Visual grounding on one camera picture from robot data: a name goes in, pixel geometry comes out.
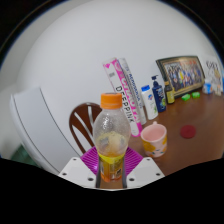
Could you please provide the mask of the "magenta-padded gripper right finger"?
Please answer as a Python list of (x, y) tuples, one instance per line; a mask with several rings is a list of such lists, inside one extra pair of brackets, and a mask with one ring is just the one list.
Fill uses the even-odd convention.
[(164, 177), (151, 157), (142, 157), (128, 148), (124, 156), (122, 184), (124, 188), (139, 188)]

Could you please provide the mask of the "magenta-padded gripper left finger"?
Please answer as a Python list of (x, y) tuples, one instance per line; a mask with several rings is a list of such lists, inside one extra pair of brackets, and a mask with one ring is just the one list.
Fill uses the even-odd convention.
[(84, 188), (96, 188), (99, 185), (98, 154), (95, 147), (81, 157), (72, 157), (59, 177)]

